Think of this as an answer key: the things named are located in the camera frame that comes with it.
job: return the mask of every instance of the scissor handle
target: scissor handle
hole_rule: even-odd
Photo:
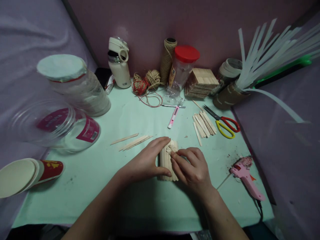
[[[240,132],[240,126],[239,126],[239,124],[238,124],[235,120],[233,120],[233,119],[231,119],[231,118],[227,118],[227,117],[221,117],[221,120],[222,120],[232,131],[234,131],[234,132]],[[234,127],[232,127],[232,126],[230,125],[230,123],[228,123],[227,121],[232,122],[232,123],[236,126],[237,129],[234,129]]]
[[[218,127],[219,132],[220,132],[224,137],[226,137],[226,138],[228,138],[228,139],[232,139],[232,138],[235,137],[234,133],[233,133],[229,128],[227,128],[225,125],[223,125],[219,120],[216,120],[216,124],[217,124],[217,127]],[[229,137],[228,135],[226,135],[226,134],[222,131],[222,129],[221,129],[220,126],[223,127],[225,130],[227,130],[227,131],[231,134],[231,137]]]

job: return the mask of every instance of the light green tablecloth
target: light green tablecloth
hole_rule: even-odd
[[[48,160],[63,161],[65,172],[56,181],[44,183],[30,190],[13,227],[25,224],[72,224],[86,206],[111,179],[115,172],[136,156],[151,140],[169,136],[178,141],[179,148],[199,147],[210,171],[213,186],[218,187],[228,175],[228,168],[249,150],[241,133],[234,139],[227,139],[219,132],[202,140],[200,147],[193,127],[192,115],[200,109],[190,100],[185,109],[180,109],[171,130],[167,128],[174,108],[150,108],[139,101],[129,89],[114,88],[109,95],[111,109],[104,116],[95,118],[101,126],[99,140],[77,154],[62,155],[52,150]],[[204,102],[217,114],[212,100]],[[234,118],[231,111],[223,116]],[[119,152],[119,148],[134,140],[110,146],[114,140],[139,133],[154,137]],[[255,165],[251,175],[255,184],[266,195]],[[253,200],[241,182],[230,176],[219,189],[222,198],[242,227],[255,224],[260,216]],[[268,200],[262,202],[264,220],[273,218]],[[124,194],[121,207],[122,221],[119,228],[161,231],[197,231],[205,221],[198,200],[187,191],[181,182],[163,182],[155,178],[133,184]]]

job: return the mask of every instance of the pink glue gun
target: pink glue gun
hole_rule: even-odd
[[[266,200],[265,196],[259,192],[256,185],[253,183],[250,175],[250,166],[252,165],[252,158],[245,157],[241,158],[238,162],[233,165],[233,168],[230,169],[230,172],[235,176],[240,178],[249,193],[257,200],[264,201]]]

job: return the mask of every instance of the red and yellow scissors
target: red and yellow scissors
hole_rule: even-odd
[[[212,117],[214,117],[214,118],[216,119],[216,124],[217,124],[218,130],[219,130],[219,132],[220,132],[224,137],[226,137],[226,138],[228,138],[228,139],[232,139],[232,138],[235,137],[235,134],[234,134],[233,132],[240,132],[239,124],[238,124],[235,120],[233,120],[233,119],[231,119],[231,118],[227,118],[227,117],[219,117],[217,114],[215,114],[215,113],[214,113],[210,108],[208,108],[206,105],[203,105],[203,108],[204,108]],[[222,120],[229,128],[227,128],[224,124],[222,124],[222,123],[220,122],[220,120]],[[232,122],[232,123],[236,126],[237,129],[235,129],[234,127],[232,127],[232,126],[230,125],[230,123],[228,123],[227,121]],[[231,137],[228,136],[228,135],[226,135],[226,134],[222,131],[221,127],[223,127],[225,130],[227,130],[227,131],[231,134]]]

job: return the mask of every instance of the red string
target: red string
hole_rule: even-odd
[[[152,108],[160,107],[161,104],[162,104],[162,102],[163,102],[162,97],[161,97],[158,93],[156,93],[156,92],[150,93],[150,92],[151,92],[150,89],[149,89],[150,84],[149,84],[149,82],[146,80],[146,78],[144,77],[143,80],[136,80],[136,81],[134,81],[134,80],[133,80],[133,82],[131,83],[131,87],[132,87],[133,93],[138,96],[139,100],[140,100],[143,104],[145,104],[145,105],[147,105],[147,106],[149,106],[149,107],[152,107]],[[156,94],[156,95],[158,95],[158,96],[161,98],[161,103],[160,103],[159,105],[157,105],[157,106],[152,106],[152,105],[150,105],[150,104],[149,104],[149,101],[148,101],[148,95],[150,95],[150,94]],[[147,98],[147,103],[145,103],[145,102],[142,100],[142,98],[144,98],[144,97]]]

